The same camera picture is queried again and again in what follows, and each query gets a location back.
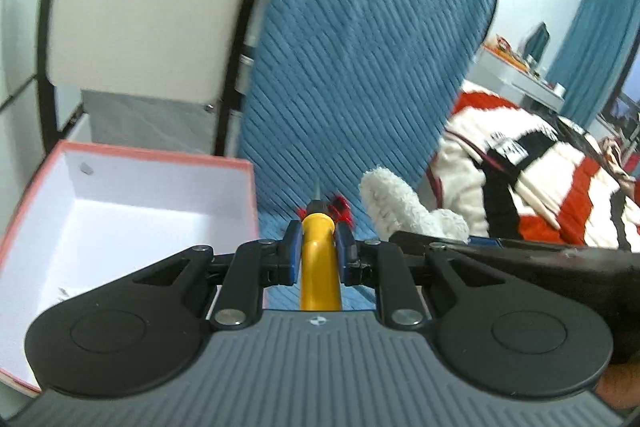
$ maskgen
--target white box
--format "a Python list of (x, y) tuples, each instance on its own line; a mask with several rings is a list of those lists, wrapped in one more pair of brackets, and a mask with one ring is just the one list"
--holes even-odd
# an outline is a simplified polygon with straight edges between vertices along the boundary
[(60, 142), (0, 245), (0, 374), (39, 388), (24, 355), (45, 309), (185, 250), (232, 253), (258, 237), (244, 160)]

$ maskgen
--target curtain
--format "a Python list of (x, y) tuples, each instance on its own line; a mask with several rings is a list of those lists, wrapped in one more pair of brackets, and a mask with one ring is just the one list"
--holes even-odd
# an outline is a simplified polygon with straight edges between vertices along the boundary
[(546, 79), (566, 88), (562, 114), (588, 127), (622, 73), (638, 28), (640, 0), (582, 0)]

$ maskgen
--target white plush toy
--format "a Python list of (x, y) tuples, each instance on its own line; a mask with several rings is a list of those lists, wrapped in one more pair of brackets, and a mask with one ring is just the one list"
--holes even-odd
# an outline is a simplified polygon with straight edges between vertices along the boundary
[(360, 181), (365, 210), (383, 241), (398, 230), (466, 241), (469, 227), (451, 210), (429, 212), (418, 195), (389, 169), (378, 167), (366, 172)]

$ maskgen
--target red white and black blanket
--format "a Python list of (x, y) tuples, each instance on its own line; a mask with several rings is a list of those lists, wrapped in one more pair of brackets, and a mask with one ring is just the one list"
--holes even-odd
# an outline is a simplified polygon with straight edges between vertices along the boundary
[(572, 122), (465, 83), (428, 177), (472, 235), (640, 251), (640, 208), (609, 156)]

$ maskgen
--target yellow tube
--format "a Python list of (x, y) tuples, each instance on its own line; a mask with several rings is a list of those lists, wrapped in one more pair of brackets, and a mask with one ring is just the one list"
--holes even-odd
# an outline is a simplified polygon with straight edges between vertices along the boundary
[(300, 309), (303, 311), (342, 309), (334, 230), (334, 220), (326, 214), (310, 214), (302, 221)]

